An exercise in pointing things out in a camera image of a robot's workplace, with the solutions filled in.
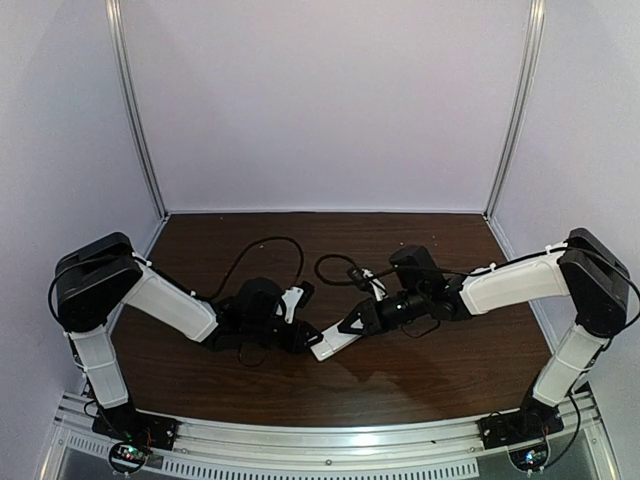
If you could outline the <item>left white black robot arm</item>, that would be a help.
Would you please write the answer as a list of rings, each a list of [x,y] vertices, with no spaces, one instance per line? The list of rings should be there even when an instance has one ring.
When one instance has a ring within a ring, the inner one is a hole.
[[[256,277],[226,298],[201,295],[140,256],[124,233],[114,232],[58,262],[47,301],[98,406],[108,411],[106,429],[121,443],[133,444],[143,436],[144,424],[127,409],[131,396],[106,328],[118,305],[135,308],[212,351],[253,343],[300,354],[323,339],[313,325],[296,316],[314,292],[308,282],[284,289]]]

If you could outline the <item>white remote control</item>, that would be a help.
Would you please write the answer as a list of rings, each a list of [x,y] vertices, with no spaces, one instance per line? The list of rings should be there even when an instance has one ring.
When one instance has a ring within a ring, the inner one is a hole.
[[[361,338],[360,334],[344,333],[339,330],[342,320],[322,331],[322,340],[311,347],[311,353],[318,362],[323,362]]]

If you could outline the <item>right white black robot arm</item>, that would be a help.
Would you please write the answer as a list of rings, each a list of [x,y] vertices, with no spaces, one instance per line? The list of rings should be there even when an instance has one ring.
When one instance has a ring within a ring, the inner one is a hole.
[[[550,426],[558,404],[583,371],[634,322],[628,316],[629,294],[635,289],[628,270],[585,228],[540,252],[468,273],[438,267],[424,247],[405,247],[389,262],[400,291],[360,302],[338,323],[339,333],[369,337],[423,316],[462,321],[544,298],[572,299],[574,323],[513,419],[513,433],[526,442]]]

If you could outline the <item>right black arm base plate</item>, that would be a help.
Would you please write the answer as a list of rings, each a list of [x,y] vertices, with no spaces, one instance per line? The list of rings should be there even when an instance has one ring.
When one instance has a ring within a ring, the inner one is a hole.
[[[554,409],[493,412],[479,419],[477,426],[486,450],[543,439],[564,429],[564,423]]]

